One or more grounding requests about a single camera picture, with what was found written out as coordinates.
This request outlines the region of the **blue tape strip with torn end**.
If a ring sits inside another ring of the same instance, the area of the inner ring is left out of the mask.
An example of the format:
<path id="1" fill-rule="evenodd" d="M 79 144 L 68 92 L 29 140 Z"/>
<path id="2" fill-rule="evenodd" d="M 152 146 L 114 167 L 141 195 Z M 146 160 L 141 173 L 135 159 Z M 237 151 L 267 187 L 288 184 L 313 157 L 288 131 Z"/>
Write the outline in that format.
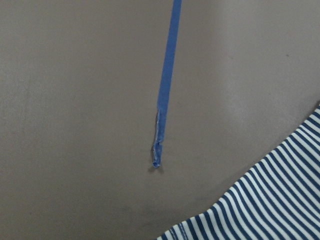
<path id="1" fill-rule="evenodd" d="M 157 115 L 155 122 L 155 136 L 152 145 L 152 166 L 155 169 L 161 166 L 162 161 L 163 141 L 165 139 L 167 113 L 175 64 L 181 9 L 182 1 L 174 0 L 172 3 L 169 30 L 156 105 Z"/>

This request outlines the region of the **navy white striped polo shirt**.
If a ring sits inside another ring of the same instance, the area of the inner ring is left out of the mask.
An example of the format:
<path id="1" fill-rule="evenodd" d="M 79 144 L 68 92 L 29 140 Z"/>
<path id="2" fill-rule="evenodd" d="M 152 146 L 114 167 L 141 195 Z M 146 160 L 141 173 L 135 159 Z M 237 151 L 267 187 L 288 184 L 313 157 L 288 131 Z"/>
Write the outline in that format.
<path id="1" fill-rule="evenodd" d="M 205 212 L 162 240 L 317 240 L 320 110 L 251 167 Z"/>

